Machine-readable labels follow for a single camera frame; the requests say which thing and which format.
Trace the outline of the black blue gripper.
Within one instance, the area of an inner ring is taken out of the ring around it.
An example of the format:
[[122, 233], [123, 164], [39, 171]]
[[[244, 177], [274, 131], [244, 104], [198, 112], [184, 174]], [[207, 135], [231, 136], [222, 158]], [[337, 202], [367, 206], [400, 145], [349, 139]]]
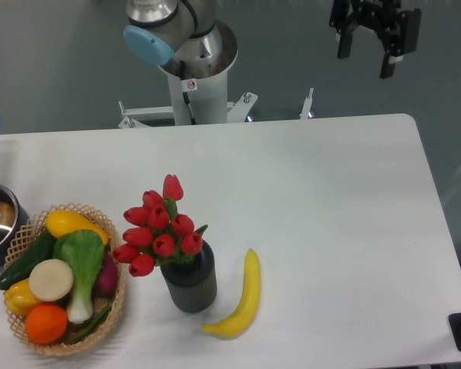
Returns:
[[396, 63], [405, 54], [415, 52], [421, 17], [420, 8], [401, 11], [401, 1], [334, 1], [329, 25], [337, 31], [337, 57], [345, 59], [350, 56], [353, 32], [364, 27], [381, 38], [385, 54], [380, 78], [390, 78]]

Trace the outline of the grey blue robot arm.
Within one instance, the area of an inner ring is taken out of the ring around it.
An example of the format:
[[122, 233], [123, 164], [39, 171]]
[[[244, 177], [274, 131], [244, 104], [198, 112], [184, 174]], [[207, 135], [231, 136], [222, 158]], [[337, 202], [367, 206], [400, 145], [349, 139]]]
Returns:
[[[215, 13], [214, 1], [128, 1], [124, 40], [139, 58], [178, 79], [213, 77], [227, 71], [238, 52], [234, 33]], [[339, 42], [337, 57], [350, 56], [357, 28], [369, 29], [384, 50], [380, 77], [389, 78], [416, 50], [421, 16], [399, 1], [335, 1], [329, 25]]]

